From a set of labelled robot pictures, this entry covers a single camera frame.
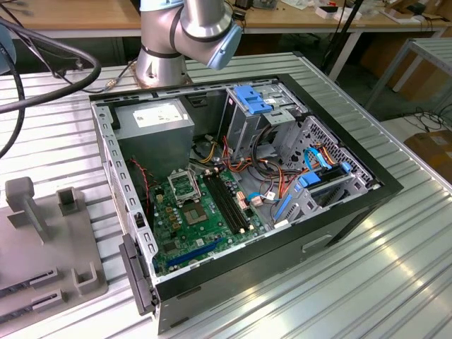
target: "yellow wire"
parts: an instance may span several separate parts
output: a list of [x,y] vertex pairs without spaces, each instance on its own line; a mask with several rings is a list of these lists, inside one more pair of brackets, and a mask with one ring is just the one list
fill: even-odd
[[212,148],[210,149],[210,153],[206,159],[199,160],[200,163],[205,164],[210,161],[213,157],[213,153],[215,152],[216,143],[212,143]]

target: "black cable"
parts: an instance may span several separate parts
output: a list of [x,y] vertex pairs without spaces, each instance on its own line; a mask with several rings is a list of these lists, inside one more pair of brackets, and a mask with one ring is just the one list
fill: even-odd
[[[3,46],[3,44],[1,42],[0,42],[0,53],[1,53],[1,55],[3,55],[3,58],[5,59],[6,63],[8,64],[9,70],[14,78],[14,82],[16,83],[17,94],[18,94],[19,100],[24,100],[25,92],[23,89],[22,80],[20,79],[19,73],[17,72],[16,66],[14,65],[14,61],[11,58],[11,55],[8,53],[5,46]],[[16,142],[17,137],[20,133],[20,130],[22,129],[24,118],[25,118],[25,108],[22,107],[19,109],[16,126],[14,127],[11,137],[9,138],[9,140],[5,144],[5,146],[0,150],[0,159],[9,151],[11,146]]]
[[[429,133],[430,131],[439,131],[443,127],[446,129],[450,129],[450,122],[449,123],[446,122],[446,120],[442,117],[444,109],[446,109],[448,106],[452,106],[452,104],[443,107],[443,109],[439,113],[435,113],[433,111],[426,111],[422,107],[416,107],[416,110],[414,112],[403,113],[400,114],[399,117],[402,117],[407,123],[427,133]],[[422,125],[422,127],[407,119],[408,117],[416,118],[416,120]],[[429,120],[438,126],[428,125],[424,122],[423,119]]]
[[18,2],[20,4],[19,6],[22,6],[24,4],[22,1],[19,0],[1,0],[0,4],[10,4],[12,2]]
[[[2,4],[0,4],[0,8],[2,8],[13,20],[15,23],[17,23],[17,25],[21,26],[22,28],[24,28],[23,24]],[[17,36],[19,37],[19,39],[23,42],[23,44],[46,66],[47,70],[53,75],[54,78],[60,78],[63,79],[64,81],[66,81],[69,85],[73,85],[73,82],[70,81],[65,74],[61,74],[61,73],[57,73],[56,71],[54,71],[54,69],[49,65],[49,63],[44,59],[44,57],[40,54],[40,50],[43,52],[46,52],[48,54],[52,54],[54,56],[57,56],[57,54],[54,54],[53,52],[47,51],[45,48],[42,47],[37,47],[35,42],[33,42],[32,39],[23,37],[19,32],[17,32],[16,30],[11,30],[12,32],[14,32],[15,34],[17,34]],[[102,88],[100,90],[82,90],[85,93],[88,94],[100,94],[102,92],[104,92],[107,88]]]
[[66,86],[64,88],[60,88],[58,90],[54,90],[50,93],[45,93],[42,95],[37,95],[35,97],[31,97],[24,100],[19,100],[17,102],[12,102],[10,104],[4,104],[0,106],[0,114],[6,113],[10,111],[15,111],[17,109],[27,108],[31,106],[41,105],[49,101],[57,100],[61,97],[65,97],[67,95],[70,95],[72,93],[77,92],[78,90],[82,90],[85,87],[89,86],[91,83],[93,83],[97,77],[100,74],[100,63],[99,61],[94,58],[93,56],[89,55],[88,53],[85,53],[84,51],[81,51],[79,49],[76,49],[74,47],[68,46],[62,42],[55,41],[53,39],[50,39],[48,37],[45,37],[44,35],[41,35],[39,33],[33,32],[31,30],[27,30],[26,28],[22,28],[19,25],[15,25],[13,23],[10,23],[9,21],[0,18],[0,25],[4,25],[10,30],[14,30],[19,32],[20,34],[27,35],[29,38],[36,39],[38,41],[44,42],[46,44],[49,44],[51,46],[57,47],[59,49],[62,49],[66,52],[75,54],[79,56],[82,59],[87,60],[90,62],[94,68],[91,71],[90,74],[88,74],[84,79],[74,83],[73,85]]
[[350,15],[348,16],[347,21],[345,21],[345,24],[344,24],[342,30],[340,30],[339,35],[337,37],[333,37],[334,41],[332,42],[333,46],[331,47],[331,52],[326,56],[325,60],[322,62],[321,68],[320,68],[322,72],[326,72],[331,61],[334,58],[336,58],[337,55],[342,50],[342,48],[340,48],[340,47],[344,44],[345,39],[347,38],[348,28],[352,24],[352,21],[355,18],[356,13],[358,12],[359,8],[361,7],[363,1],[364,0],[356,0],[355,1],[355,5],[353,6],[352,11],[351,11]]
[[344,16],[344,12],[345,12],[345,1],[344,1],[344,5],[342,6],[342,13],[340,14],[340,19],[339,19],[338,25],[336,26],[336,31],[334,32],[334,34],[330,40],[330,43],[326,47],[325,53],[323,53],[322,63],[325,61],[327,55],[331,52],[330,47],[331,47],[331,44],[333,43],[334,37],[336,36],[336,34],[338,34],[340,23],[342,22],[342,18]]

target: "red wire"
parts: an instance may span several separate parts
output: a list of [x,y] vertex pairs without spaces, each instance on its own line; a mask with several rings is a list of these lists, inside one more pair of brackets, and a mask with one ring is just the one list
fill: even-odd
[[149,214],[149,184],[148,184],[148,178],[146,178],[146,173],[145,173],[148,170],[146,168],[141,167],[141,165],[138,164],[134,159],[130,159],[130,161],[140,169],[141,174],[143,175],[144,183],[146,185],[146,215],[148,215]]

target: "motherboard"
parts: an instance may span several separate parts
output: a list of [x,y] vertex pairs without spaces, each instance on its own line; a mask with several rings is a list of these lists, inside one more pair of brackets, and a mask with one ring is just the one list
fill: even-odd
[[[154,186],[153,234],[159,252],[153,265],[157,275],[167,275],[265,233],[257,210],[240,198],[241,192],[229,170],[207,175],[183,171]],[[182,201],[183,196],[190,198]]]

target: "table leg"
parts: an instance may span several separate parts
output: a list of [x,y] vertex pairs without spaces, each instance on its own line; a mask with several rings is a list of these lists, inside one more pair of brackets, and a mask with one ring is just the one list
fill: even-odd
[[340,71],[342,71],[342,68],[345,65],[345,62],[347,61],[348,57],[350,56],[350,53],[352,53],[352,50],[355,48],[356,43],[358,42],[359,37],[361,36],[362,31],[353,32],[350,34],[350,36],[347,39],[347,42],[344,45],[344,48],[342,48],[341,53],[339,54],[338,59],[334,63],[333,68],[331,69],[330,74],[328,77],[335,81]]
[[434,112],[439,113],[443,106],[446,106],[448,104],[452,103],[452,87],[449,88],[438,100],[438,103],[436,104],[435,108],[433,109]]
[[400,48],[400,51],[397,53],[395,58],[391,61],[388,68],[384,71],[383,75],[380,77],[380,79],[376,82],[376,85],[372,89],[369,99],[364,104],[364,108],[368,111],[371,105],[374,103],[375,99],[379,96],[381,90],[383,90],[385,84],[389,81],[391,76],[396,71],[398,65],[402,62],[403,58],[407,55],[408,51],[410,50],[410,44],[411,40],[405,41],[402,48]]
[[[431,38],[441,37],[443,35],[444,31],[445,31],[445,29],[437,30],[435,33],[433,33]],[[416,56],[416,59],[411,63],[411,65],[407,68],[405,73],[400,77],[400,79],[398,80],[396,85],[393,87],[394,92],[398,92],[403,87],[403,85],[405,85],[408,78],[411,77],[411,75],[414,73],[416,68],[420,65],[422,60],[423,60],[422,57]]]

